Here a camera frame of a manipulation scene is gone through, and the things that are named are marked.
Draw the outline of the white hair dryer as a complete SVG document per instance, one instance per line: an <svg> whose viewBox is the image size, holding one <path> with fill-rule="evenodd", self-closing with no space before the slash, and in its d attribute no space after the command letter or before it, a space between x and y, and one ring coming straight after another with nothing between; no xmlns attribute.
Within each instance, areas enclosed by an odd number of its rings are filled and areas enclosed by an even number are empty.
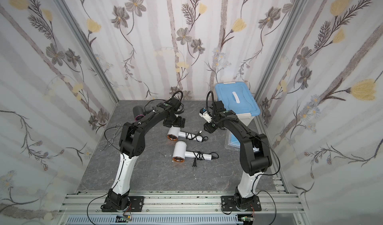
<svg viewBox="0 0 383 225"><path fill-rule="evenodd" d="M175 144L173 152L173 161L182 163L185 158L193 158L196 160L212 160L211 154L205 154L202 152L187 151L187 144L184 141L178 141Z"/></svg>
<svg viewBox="0 0 383 225"><path fill-rule="evenodd" d="M179 127L171 127L168 131L167 138L172 141L177 141L179 138L203 142L203 136L200 133L193 134L184 132Z"/></svg>

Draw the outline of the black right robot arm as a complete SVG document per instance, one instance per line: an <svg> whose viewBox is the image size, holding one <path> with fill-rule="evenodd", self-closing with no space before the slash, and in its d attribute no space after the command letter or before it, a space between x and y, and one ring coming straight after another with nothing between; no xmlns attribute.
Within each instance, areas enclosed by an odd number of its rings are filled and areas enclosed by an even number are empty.
<svg viewBox="0 0 383 225"><path fill-rule="evenodd" d="M237 115L226 110L221 101L212 102L210 117L203 128L212 134L218 128L229 130L240 143L239 161L243 169L240 183L233 195L234 204L240 211L245 211L256 204L254 193L256 183L272 165L270 148L267 146L267 137L257 134L243 124Z"/></svg>

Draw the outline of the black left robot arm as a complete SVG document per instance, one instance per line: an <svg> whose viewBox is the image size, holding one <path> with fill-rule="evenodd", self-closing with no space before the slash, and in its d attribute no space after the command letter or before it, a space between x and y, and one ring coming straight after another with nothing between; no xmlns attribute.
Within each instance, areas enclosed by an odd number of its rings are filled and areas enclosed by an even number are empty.
<svg viewBox="0 0 383 225"><path fill-rule="evenodd" d="M119 140L120 162L118 172L112 188L109 189L104 204L103 212L124 212L131 202L129 199L130 183L134 166L139 156L146 147L146 134L158 123L163 122L165 127L179 127L185 125L185 119L176 113L182 102L177 98L170 98L156 105L146 115L139 114L139 107L133 109L135 121L125 123Z"/></svg>

